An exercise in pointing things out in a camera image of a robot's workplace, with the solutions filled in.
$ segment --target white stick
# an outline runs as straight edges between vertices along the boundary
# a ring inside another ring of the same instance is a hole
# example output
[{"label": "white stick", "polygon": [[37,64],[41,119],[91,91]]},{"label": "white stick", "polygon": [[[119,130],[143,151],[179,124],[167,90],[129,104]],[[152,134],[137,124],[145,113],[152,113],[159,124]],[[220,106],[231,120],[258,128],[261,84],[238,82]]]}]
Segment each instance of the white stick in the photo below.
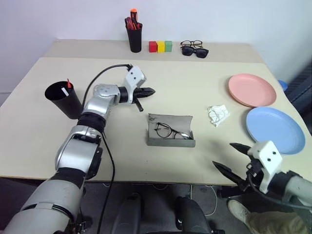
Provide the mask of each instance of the white stick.
[{"label": "white stick", "polygon": [[66,89],[65,89],[64,87],[62,88],[62,91],[63,91],[63,93],[65,93],[66,96],[69,95],[68,92],[66,91]]}]

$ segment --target glasses frame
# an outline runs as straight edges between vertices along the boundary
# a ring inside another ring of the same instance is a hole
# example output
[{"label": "glasses frame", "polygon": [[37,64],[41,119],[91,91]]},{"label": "glasses frame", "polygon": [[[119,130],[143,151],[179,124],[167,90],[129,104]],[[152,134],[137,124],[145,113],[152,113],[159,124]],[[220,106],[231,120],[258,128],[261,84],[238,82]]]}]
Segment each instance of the glasses frame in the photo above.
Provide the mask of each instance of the glasses frame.
[{"label": "glasses frame", "polygon": [[[183,49],[184,49],[184,48],[191,48],[191,49],[193,50],[193,52],[192,52],[190,55],[184,55],[184,54],[183,54]],[[196,56],[197,56],[198,58],[200,58],[200,59],[206,58],[207,55],[208,55],[208,53],[209,53],[209,50],[207,50],[207,49],[204,49],[204,48],[193,48],[193,47],[188,46],[188,45],[183,45],[183,46],[181,47],[181,49],[182,49],[182,54],[183,54],[184,56],[191,56],[193,53],[196,53]],[[199,56],[197,55],[197,51],[201,51],[201,50],[207,52],[206,56],[203,57],[203,58],[202,58],[202,57],[199,57]]]},{"label": "glasses frame", "polygon": [[203,48],[203,42],[201,40],[184,40],[183,42],[180,42],[181,46],[194,46],[194,48]]},{"label": "glasses frame", "polygon": [[[193,140],[189,135],[187,135],[186,133],[184,132],[180,132],[180,131],[177,131],[175,129],[173,129],[172,127],[170,127],[168,124],[166,123],[161,123],[161,122],[157,122],[157,127],[154,129],[157,133],[158,136],[160,136],[161,138],[168,138],[170,137],[170,135],[172,133],[175,133],[174,134],[174,139],[176,138],[176,135],[179,134],[180,136],[182,136],[184,139],[190,139],[190,140]],[[160,130],[161,128],[159,128],[159,126],[162,126],[162,127],[166,127],[170,130],[170,133],[167,135],[167,136],[161,136],[159,133],[158,133],[158,130]]]}]

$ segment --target pen holder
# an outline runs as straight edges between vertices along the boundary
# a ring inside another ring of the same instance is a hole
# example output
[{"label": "pen holder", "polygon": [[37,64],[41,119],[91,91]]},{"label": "pen holder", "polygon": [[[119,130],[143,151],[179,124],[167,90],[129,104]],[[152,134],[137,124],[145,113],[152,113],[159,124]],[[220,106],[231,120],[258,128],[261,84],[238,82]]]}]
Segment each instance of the pen holder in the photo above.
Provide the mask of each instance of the pen holder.
[{"label": "pen holder", "polygon": [[[57,107],[63,111],[70,119],[79,118],[82,112],[82,105],[75,93],[74,86],[67,88],[67,81],[60,81],[51,84],[44,92],[45,97],[53,102]],[[68,96],[62,91],[65,88]]]},{"label": "pen holder", "polygon": [[140,29],[137,30],[131,30],[127,29],[128,38],[129,38],[129,44],[130,44],[130,50],[133,53],[138,53],[141,51],[142,47],[142,24],[140,23]]}]

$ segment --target white wall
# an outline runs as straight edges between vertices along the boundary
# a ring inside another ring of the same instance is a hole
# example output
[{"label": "white wall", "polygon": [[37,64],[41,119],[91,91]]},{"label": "white wall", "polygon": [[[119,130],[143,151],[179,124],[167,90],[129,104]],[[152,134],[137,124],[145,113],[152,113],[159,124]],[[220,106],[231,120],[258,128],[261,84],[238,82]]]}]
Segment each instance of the white wall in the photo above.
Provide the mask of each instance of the white wall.
[{"label": "white wall", "polygon": [[286,82],[311,59],[311,0],[0,0],[0,93],[12,91],[55,38],[127,39],[132,7],[143,40],[247,42]]}]

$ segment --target lens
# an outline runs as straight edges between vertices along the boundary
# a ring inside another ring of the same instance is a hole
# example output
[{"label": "lens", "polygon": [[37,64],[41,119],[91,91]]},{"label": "lens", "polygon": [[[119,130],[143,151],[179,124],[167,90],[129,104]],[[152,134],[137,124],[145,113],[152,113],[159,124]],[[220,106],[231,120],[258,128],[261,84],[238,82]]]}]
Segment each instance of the lens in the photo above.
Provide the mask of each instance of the lens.
[{"label": "lens", "polygon": [[203,42],[201,42],[200,40],[194,41],[194,47],[195,48],[200,48],[200,47],[202,47],[202,45],[203,45]]},{"label": "lens", "polygon": [[182,46],[192,46],[192,42],[190,40],[184,40],[180,43]]},{"label": "lens", "polygon": [[194,48],[190,46],[182,46],[182,54],[186,56],[192,55]]},{"label": "lens", "polygon": [[196,56],[199,57],[199,58],[205,58],[208,54],[208,50],[206,49],[197,49],[196,51]]},{"label": "lens", "polygon": [[174,139],[184,139],[184,137],[181,134],[183,134],[183,133],[182,132],[176,132],[174,135]]},{"label": "lens", "polygon": [[167,138],[171,134],[171,128],[165,123],[158,123],[155,130],[162,138]]}]

